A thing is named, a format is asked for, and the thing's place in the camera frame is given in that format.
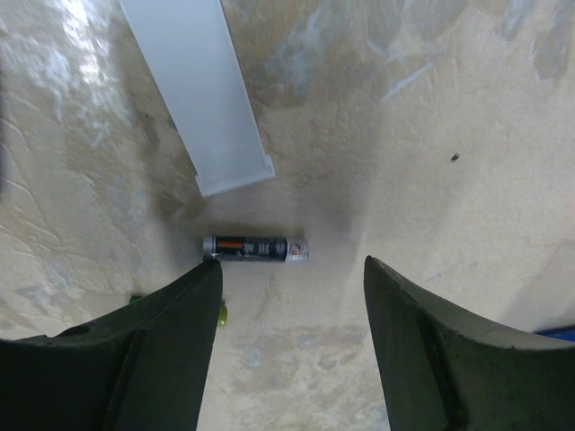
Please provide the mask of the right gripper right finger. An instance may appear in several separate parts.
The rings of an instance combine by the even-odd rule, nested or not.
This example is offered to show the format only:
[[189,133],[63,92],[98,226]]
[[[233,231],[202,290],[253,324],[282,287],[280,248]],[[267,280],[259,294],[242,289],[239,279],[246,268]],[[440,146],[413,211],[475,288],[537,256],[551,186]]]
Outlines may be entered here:
[[392,430],[572,430],[574,344],[516,330],[367,257],[364,293]]

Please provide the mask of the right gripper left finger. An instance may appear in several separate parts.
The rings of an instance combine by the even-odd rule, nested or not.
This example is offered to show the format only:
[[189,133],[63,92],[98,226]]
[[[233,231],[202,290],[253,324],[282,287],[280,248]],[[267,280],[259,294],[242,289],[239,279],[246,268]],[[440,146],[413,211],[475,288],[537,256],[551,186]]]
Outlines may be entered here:
[[55,337],[3,340],[2,429],[195,429],[222,295],[204,262]]

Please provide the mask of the black battery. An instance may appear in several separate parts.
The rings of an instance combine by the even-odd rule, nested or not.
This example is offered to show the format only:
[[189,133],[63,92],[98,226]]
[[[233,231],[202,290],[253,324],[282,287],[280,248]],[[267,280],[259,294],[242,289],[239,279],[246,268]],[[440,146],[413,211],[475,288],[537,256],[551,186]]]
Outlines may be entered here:
[[309,258],[307,240],[283,236],[217,236],[202,238],[204,260],[304,262]]

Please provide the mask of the white battery cover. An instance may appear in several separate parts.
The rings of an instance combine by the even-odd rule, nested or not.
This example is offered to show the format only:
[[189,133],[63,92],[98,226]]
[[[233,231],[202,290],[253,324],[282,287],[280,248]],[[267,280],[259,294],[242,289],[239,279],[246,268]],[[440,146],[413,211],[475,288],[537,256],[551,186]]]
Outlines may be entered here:
[[274,178],[218,1],[121,4],[202,196]]

